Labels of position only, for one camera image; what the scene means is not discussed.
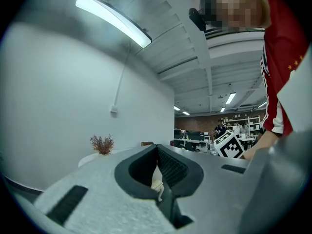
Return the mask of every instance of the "computer monitor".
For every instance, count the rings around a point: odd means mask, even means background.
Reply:
[[[205,136],[192,135],[192,136],[189,136],[189,139],[191,139],[191,140],[205,140]]]
[[[189,132],[189,136],[200,136],[200,132]]]
[[[175,135],[181,135],[181,130],[177,130],[177,129],[175,129]]]

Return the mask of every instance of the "office desk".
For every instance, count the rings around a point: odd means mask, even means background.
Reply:
[[[184,141],[184,145],[186,142],[190,143],[205,143],[206,150],[208,149],[209,141],[207,139],[205,140],[192,140],[192,139],[184,139],[184,138],[174,138],[174,140]]]
[[[251,141],[255,141],[255,138],[238,138],[238,140],[241,140],[241,141],[248,141],[248,149],[249,149],[249,146],[251,144]]]

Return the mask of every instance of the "white wall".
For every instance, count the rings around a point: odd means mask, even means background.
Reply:
[[[130,56],[109,112],[125,59],[117,60],[74,38],[16,22],[0,50],[2,172],[45,190],[93,153],[89,138],[111,134],[115,148],[141,141],[169,144],[173,89]]]

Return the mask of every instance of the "shelf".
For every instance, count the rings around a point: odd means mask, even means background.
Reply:
[[[224,121],[225,122],[232,122],[232,121],[239,121],[239,120],[248,120],[248,119],[229,119],[229,120],[224,120]]]
[[[229,120],[225,120],[225,119],[223,119],[225,122],[233,122],[233,121],[239,121],[239,120],[248,120],[248,118],[247,119],[229,119]]]

